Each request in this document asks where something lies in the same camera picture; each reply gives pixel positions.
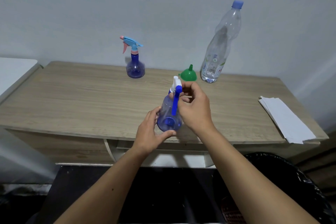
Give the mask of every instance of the spray bottle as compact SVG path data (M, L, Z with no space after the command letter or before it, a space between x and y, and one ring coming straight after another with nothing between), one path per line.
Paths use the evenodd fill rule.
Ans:
M173 92L174 98L170 99L169 94ZM157 126L163 132L167 130L178 130L182 126L182 118L177 109L180 93L182 92L181 80L178 76L174 76L174 82L168 95L164 98L162 107L157 119Z
M127 75L131 78L141 78L145 75L145 65L139 61L139 51L138 47L143 46L142 44L139 44L137 41L133 40L132 38L121 36L121 40L123 40L124 43L124 51L125 53L127 47L131 46L131 61L128 62L126 65L126 72Z

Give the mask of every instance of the hand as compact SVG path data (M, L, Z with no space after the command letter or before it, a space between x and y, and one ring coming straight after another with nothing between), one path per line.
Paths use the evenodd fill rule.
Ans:
M157 113L160 111L160 109L161 107L158 106L147 113L145 119L138 127L136 138L132 146L133 149L139 150L142 153L148 155L167 138L176 135L174 130L168 130L160 135L155 134L154 126L157 122Z
M183 122L195 134L204 129L214 128L208 96L196 82L182 82L182 88L183 92L180 94L178 101L178 110Z

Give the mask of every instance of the spray nozzle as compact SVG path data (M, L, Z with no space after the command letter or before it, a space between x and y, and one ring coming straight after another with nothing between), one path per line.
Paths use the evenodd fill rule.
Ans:
M131 46L132 49L131 49L131 54L139 54L139 51L138 51L138 46L143 46L142 44L138 43L137 41L135 41L134 39L132 38L129 38L127 36L120 36L120 39L123 40L123 43L124 43L124 51L123 51L123 54L126 52L126 49L128 46Z
M170 92L175 92L173 107L171 109L171 115L175 116L177 111L177 103L179 102L180 93L182 92L182 83L178 76L174 76L174 83L170 88Z

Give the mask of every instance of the forearm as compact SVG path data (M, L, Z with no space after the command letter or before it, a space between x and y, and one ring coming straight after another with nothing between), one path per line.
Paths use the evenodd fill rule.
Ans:
M116 223L132 181L146 157L136 149L128 150L55 223Z
M215 128L198 133L247 223L318 223Z

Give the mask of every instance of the stack of paper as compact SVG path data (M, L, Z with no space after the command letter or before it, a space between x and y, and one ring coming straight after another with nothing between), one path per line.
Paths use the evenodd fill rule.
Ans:
M289 143L303 144L305 140L316 138L313 132L279 98L261 97L259 102Z

